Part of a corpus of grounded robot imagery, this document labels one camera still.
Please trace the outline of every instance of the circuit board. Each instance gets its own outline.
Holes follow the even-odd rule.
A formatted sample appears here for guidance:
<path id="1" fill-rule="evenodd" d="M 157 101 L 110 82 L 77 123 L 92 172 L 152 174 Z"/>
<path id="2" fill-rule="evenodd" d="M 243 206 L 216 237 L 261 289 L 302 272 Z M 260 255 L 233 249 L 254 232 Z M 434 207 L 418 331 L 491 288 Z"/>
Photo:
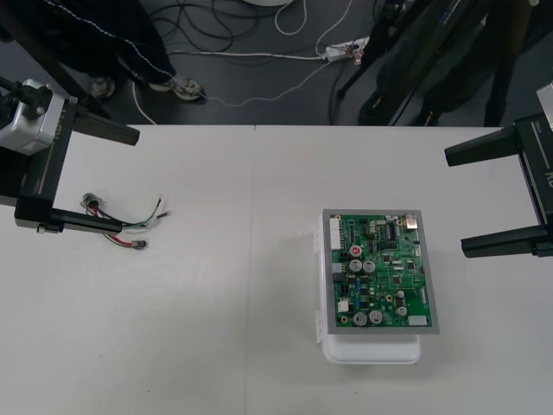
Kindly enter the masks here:
<path id="1" fill-rule="evenodd" d="M 414 214 L 330 219 L 337 327 L 432 327 Z"/>

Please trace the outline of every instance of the white cable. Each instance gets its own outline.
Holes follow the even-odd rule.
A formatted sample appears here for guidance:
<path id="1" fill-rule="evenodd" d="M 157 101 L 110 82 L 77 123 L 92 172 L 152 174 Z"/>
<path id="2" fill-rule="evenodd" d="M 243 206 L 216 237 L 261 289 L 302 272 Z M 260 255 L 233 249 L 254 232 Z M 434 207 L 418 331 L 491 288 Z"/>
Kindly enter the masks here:
<path id="1" fill-rule="evenodd" d="M 152 62 L 148 61 L 148 59 L 140 53 L 140 51 L 138 50 L 137 48 L 137 45 L 135 45 L 132 41 L 130 41 L 129 39 L 124 39 L 124 38 L 121 38 L 121 37 L 118 37 L 118 36 L 115 36 L 114 34 L 110 33 L 110 32 L 106 32 L 105 30 L 103 30 L 102 28 L 100 28 L 98 26 L 98 24 L 96 24 L 95 22 L 92 22 L 90 20 L 87 20 L 87 19 L 83 19 L 81 17 L 78 17 L 77 15 L 75 15 L 70 9 L 67 9 L 65 8 L 64 6 L 62 6 L 61 4 L 57 4 L 57 3 L 52 3 L 50 0 L 42 0 L 43 2 L 51 5 L 52 7 L 57 7 L 58 9 L 62 9 L 63 11 L 65 11 L 67 14 L 69 14 L 70 16 L 73 17 L 73 19 L 76 19 L 78 20 L 79 22 L 83 22 L 83 23 L 86 23 L 86 24 L 90 24 L 91 26 L 93 26 L 98 32 L 106 35 L 106 36 L 109 36 L 109 37 L 113 37 L 115 39 L 121 39 L 123 42 L 126 42 L 128 44 L 130 44 L 134 49 L 135 49 L 135 52 L 137 52 L 137 55 L 140 56 L 146 63 L 148 63 L 148 65 L 150 65 L 151 67 L 153 67 L 157 72 L 160 72 L 160 73 L 164 73 L 166 74 L 169 78 L 173 78 L 173 74 L 172 73 L 169 73 L 167 71 L 164 71 L 162 69 L 160 69 L 159 67 L 156 67 Z"/>
<path id="2" fill-rule="evenodd" d="M 300 33 L 303 30 L 303 28 L 305 27 L 305 23 L 307 23 L 307 21 L 308 21 L 308 3 L 307 3 L 307 0 L 303 0 L 303 23 L 302 23 L 302 26 L 300 26 L 300 28 L 298 30 L 295 30 L 293 32 L 285 32 L 282 29 L 280 29 L 280 26 L 278 26 L 278 17 L 280 16 L 280 12 L 283 11 L 284 9 L 286 9 L 288 6 L 290 6 L 293 2 L 294 2 L 294 0 L 292 0 L 290 3 L 285 4 L 275 14 L 275 27 L 276 27 L 276 30 L 278 30 L 280 33 L 282 33 L 283 35 L 286 35 L 286 36 L 293 36 L 293 35 L 297 35 L 298 33 Z"/>
<path id="3" fill-rule="evenodd" d="M 346 18 L 347 14 L 349 13 L 349 10 L 351 9 L 352 7 L 352 3 L 353 3 L 353 0 L 349 0 L 349 4 L 347 5 L 346 7 L 346 11 L 344 12 L 344 15 L 340 18 L 340 20 L 338 22 L 336 22 L 335 24 L 333 24 L 329 29 L 327 29 L 322 35 L 321 37 L 319 37 L 319 39 L 317 39 L 317 43 L 315 44 L 315 54 L 317 56 L 324 56 L 324 54 L 320 54 L 319 53 L 319 44 L 321 43 L 322 41 L 322 38 L 325 37 L 326 35 L 328 35 L 328 33 L 330 33 L 331 31 L 333 31 L 334 29 L 336 29 L 336 27 L 342 23 L 344 21 L 344 19 Z"/>
<path id="4" fill-rule="evenodd" d="M 137 106 L 137 109 L 138 111 L 140 111 L 140 113 L 144 116 L 144 118 L 146 118 L 148 121 L 150 121 L 151 124 L 153 125 L 157 125 L 157 122 L 154 121 L 152 118 L 150 118 L 148 116 L 148 114 L 146 112 L 144 112 L 144 110 L 142 109 L 142 107 L 140 106 L 140 104 L 138 104 L 138 98 L 137 98 L 137 85 L 133 82 L 132 83 L 132 98 L 134 98 L 135 100 L 135 105 Z"/>
<path id="5" fill-rule="evenodd" d="M 252 98 L 248 98 L 248 99 L 245 99 L 244 101 L 242 101 L 241 103 L 239 104 L 231 104 L 231 103 L 228 103 L 226 102 L 224 99 L 222 98 L 219 98 L 219 97 L 208 97 L 204 94 L 201 94 L 201 96 L 205 99 L 210 99 L 210 100 L 213 100 L 213 101 L 217 101 L 219 103 L 221 103 L 222 105 L 224 106 L 228 106 L 230 108 L 239 108 L 240 106 L 244 106 L 246 104 L 249 104 L 250 102 L 252 101 L 264 101 L 264 102 L 272 102 L 272 101 L 277 101 L 279 100 L 280 98 L 284 97 L 285 95 L 288 95 L 289 93 L 292 93 L 294 91 L 297 91 L 298 89 L 300 89 L 302 86 L 305 85 L 305 83 L 310 80 L 311 78 L 313 78 L 316 74 L 318 74 L 322 69 L 324 69 L 325 67 L 327 67 L 328 65 L 331 65 L 332 62 L 328 62 L 328 63 L 325 63 L 324 65 L 322 65 L 321 67 L 318 67 L 315 71 L 313 71 L 311 74 L 309 74 L 302 82 L 300 82 L 298 85 L 296 86 L 293 86 L 291 87 L 290 89 L 287 89 L 286 91 L 284 91 L 283 93 L 279 93 L 276 97 L 273 97 L 273 98 L 260 98 L 260 97 L 252 97 Z"/>
<path id="6" fill-rule="evenodd" d="M 252 57 L 252 56 L 268 56 L 270 58 L 283 58 L 283 59 L 295 59 L 297 61 L 323 61 L 325 56 L 294 56 L 290 54 L 266 54 L 266 53 L 253 53 L 253 54 L 230 54 L 228 52 L 187 52 L 184 50 L 172 50 L 169 54 L 212 54 L 215 56 L 234 56 L 238 58 Z"/>

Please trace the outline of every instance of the black wire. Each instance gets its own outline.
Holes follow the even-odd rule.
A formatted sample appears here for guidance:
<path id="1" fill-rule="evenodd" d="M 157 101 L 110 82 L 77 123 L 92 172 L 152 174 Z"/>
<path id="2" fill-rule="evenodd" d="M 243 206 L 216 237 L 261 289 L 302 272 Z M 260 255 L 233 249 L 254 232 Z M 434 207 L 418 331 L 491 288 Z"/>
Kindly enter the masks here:
<path id="1" fill-rule="evenodd" d="M 241 0 L 233 0 L 233 1 L 241 3 L 241 4 L 246 4 L 246 3 L 242 3 Z M 253 16 L 237 15 L 235 13 L 230 13 L 230 12 L 227 12 L 227 11 L 217 9 L 215 7 L 215 0 L 212 0 L 210 6 L 206 6 L 206 5 L 202 5 L 202 4 L 195 4 L 195 3 L 187 3 L 186 1 L 183 1 L 182 3 L 180 3 L 177 0 L 177 4 L 169 4 L 169 5 L 165 5 L 165 6 L 162 6 L 162 7 L 159 7 L 157 9 L 152 10 L 149 13 L 149 16 L 150 16 L 150 19 L 152 20 L 152 22 L 165 22 L 165 23 L 170 23 L 170 24 L 173 25 L 173 28 L 168 33 L 162 35 L 162 39 L 166 39 L 166 38 L 174 35 L 178 31 L 180 31 L 184 35 L 184 37 L 188 40 L 188 42 L 192 46 L 194 46 L 197 50 L 200 50 L 201 52 L 225 52 L 230 47 L 232 47 L 232 45 L 234 44 L 234 41 L 236 39 L 244 39 L 247 36 L 252 35 L 258 27 L 259 19 L 265 18 L 265 17 L 271 17 L 271 16 L 274 16 L 276 14 L 276 12 L 274 12 L 274 13 L 270 13 L 270 14 L 260 15 L 258 13 L 256 7 L 254 7 L 251 4 L 247 4 L 247 5 L 254 12 Z M 177 17 L 176 17 L 175 21 L 172 21 L 172 20 L 170 20 L 166 17 L 155 17 L 156 15 L 163 12 L 164 10 L 171 10 L 173 8 L 178 8 L 178 14 L 177 14 Z M 215 34 L 215 33 L 208 32 L 208 31 L 200 28 L 194 22 L 194 19 L 188 14 L 187 9 L 190 9 L 190 8 L 209 11 L 211 13 L 211 15 L 213 16 L 213 19 L 215 20 L 215 22 L 221 28 L 223 28 L 223 30 L 227 33 L 227 35 Z M 190 28 L 192 28 L 193 30 L 195 30 L 196 32 L 198 32 L 200 35 L 203 35 L 205 37 L 210 37 L 212 39 L 217 39 L 217 40 L 226 40 L 226 41 L 228 41 L 227 44 L 223 48 L 219 48 L 217 50 L 210 50 L 210 49 L 207 49 L 207 48 L 201 46 L 198 42 L 193 41 L 192 38 L 190 37 L 189 33 L 181 26 L 181 16 L 184 16 L 184 18 L 188 22 L 188 26 Z M 228 18 L 233 18 L 233 19 L 255 19 L 255 21 L 253 22 L 253 24 L 248 29 L 236 34 L 220 18 L 221 16 L 228 17 Z"/>

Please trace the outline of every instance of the sneaker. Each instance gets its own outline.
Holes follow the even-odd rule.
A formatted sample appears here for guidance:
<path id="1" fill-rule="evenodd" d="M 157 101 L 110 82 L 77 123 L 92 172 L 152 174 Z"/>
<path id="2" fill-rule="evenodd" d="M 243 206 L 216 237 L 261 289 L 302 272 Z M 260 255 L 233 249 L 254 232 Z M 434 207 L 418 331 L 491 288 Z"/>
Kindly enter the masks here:
<path id="1" fill-rule="evenodd" d="M 185 101 L 194 101 L 201 97 L 202 87 L 195 80 L 185 78 L 184 76 L 174 76 L 164 84 L 149 84 L 149 87 L 160 93 L 169 91 L 175 93 L 180 99 Z"/>
<path id="2" fill-rule="evenodd" d="M 108 99 L 115 92 L 115 80 L 110 77 L 90 79 L 90 94 L 95 99 Z"/>
<path id="3" fill-rule="evenodd" d="M 421 113 L 418 114 L 416 118 L 410 122 L 410 126 L 411 127 L 437 127 L 440 116 L 441 114 L 439 112 L 422 110 Z"/>
<path id="4" fill-rule="evenodd" d="M 359 110 L 357 122 L 359 125 L 388 125 L 382 122 L 382 113 L 379 106 L 382 103 L 383 95 L 376 91 Z"/>

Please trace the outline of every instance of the connector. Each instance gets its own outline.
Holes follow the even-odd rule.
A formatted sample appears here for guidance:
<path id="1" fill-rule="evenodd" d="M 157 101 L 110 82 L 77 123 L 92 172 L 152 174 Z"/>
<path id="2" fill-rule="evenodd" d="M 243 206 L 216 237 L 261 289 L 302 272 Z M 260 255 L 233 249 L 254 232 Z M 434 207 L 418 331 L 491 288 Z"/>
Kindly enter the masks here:
<path id="1" fill-rule="evenodd" d="M 130 247 L 136 249 L 137 251 L 141 251 L 147 246 L 148 246 L 148 242 L 146 242 L 145 240 L 132 240 L 130 242 Z"/>
<path id="2" fill-rule="evenodd" d="M 94 193 L 87 193 L 83 196 L 83 200 L 80 202 L 80 205 L 84 209 L 97 208 L 100 205 L 100 198 Z"/>
<path id="3" fill-rule="evenodd" d="M 364 37 L 356 41 L 347 41 L 338 45 L 327 46 L 327 52 L 325 54 L 329 62 L 340 61 L 345 58 L 353 57 L 354 49 L 362 49 L 369 42 L 370 37 Z"/>

